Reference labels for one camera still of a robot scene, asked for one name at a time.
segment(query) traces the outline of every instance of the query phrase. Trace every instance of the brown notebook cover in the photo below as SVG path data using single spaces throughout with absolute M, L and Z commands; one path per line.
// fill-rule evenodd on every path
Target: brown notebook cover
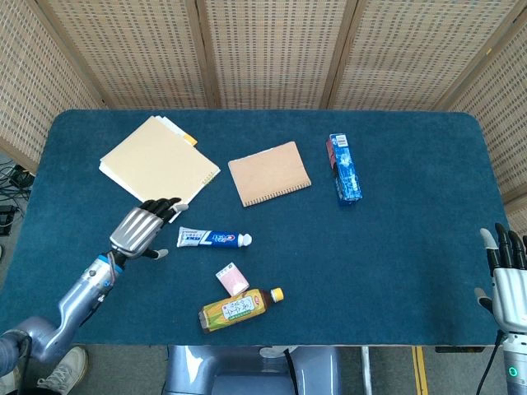
M 295 142 L 229 162 L 244 207 L 311 185 Z

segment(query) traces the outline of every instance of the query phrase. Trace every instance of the yellow bottle cap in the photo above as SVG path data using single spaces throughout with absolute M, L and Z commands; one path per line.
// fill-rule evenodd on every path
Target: yellow bottle cap
M 277 303 L 281 300 L 283 300 L 283 291 L 282 288 L 274 288 L 271 290 L 271 297 L 273 298 L 273 302 Z

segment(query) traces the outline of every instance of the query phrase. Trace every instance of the yellow floor stripe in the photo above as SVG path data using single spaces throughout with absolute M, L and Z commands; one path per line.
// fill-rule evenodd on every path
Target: yellow floor stripe
M 425 357 L 422 353 L 422 347 L 412 347 L 412 359 L 417 395 L 428 395 L 427 372 L 425 370 Z

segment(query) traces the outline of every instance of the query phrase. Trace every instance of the metal pole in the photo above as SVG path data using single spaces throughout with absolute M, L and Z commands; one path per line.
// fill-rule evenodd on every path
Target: metal pole
M 370 371 L 370 347 L 361 347 L 362 361 L 362 387 L 365 395 L 372 395 L 371 391 L 371 371 Z

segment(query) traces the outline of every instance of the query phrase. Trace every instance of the person's leg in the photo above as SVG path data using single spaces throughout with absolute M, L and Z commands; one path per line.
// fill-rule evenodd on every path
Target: person's leg
M 73 347 L 58 363 L 47 379 L 39 379 L 35 391 L 46 390 L 51 392 L 33 392 L 25 390 L 24 393 L 33 394 L 59 394 L 67 395 L 73 387 L 81 382 L 88 368 L 88 354 L 81 347 Z

